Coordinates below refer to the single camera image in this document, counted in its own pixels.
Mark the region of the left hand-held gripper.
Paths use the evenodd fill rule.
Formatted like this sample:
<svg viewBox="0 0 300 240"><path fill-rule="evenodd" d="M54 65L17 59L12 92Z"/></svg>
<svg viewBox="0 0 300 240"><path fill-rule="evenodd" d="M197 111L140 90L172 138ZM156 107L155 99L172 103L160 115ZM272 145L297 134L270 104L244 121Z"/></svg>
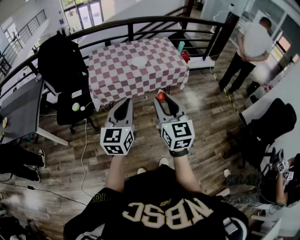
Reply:
<svg viewBox="0 0 300 240"><path fill-rule="evenodd" d="M101 128L100 145L107 155L127 155L134 142L133 101L119 101Z"/></svg>

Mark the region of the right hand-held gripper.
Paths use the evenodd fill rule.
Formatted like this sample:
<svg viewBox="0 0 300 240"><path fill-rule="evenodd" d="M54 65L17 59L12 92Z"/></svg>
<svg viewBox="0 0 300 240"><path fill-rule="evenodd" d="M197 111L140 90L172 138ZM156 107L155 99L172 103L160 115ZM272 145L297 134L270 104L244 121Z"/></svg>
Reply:
<svg viewBox="0 0 300 240"><path fill-rule="evenodd" d="M175 117L169 120L169 115L157 97L154 98L154 107L160 123L160 135L171 151L189 149L194 141L195 132L192 120L186 114L185 106L175 97L165 93L165 102L170 114Z"/></svg>

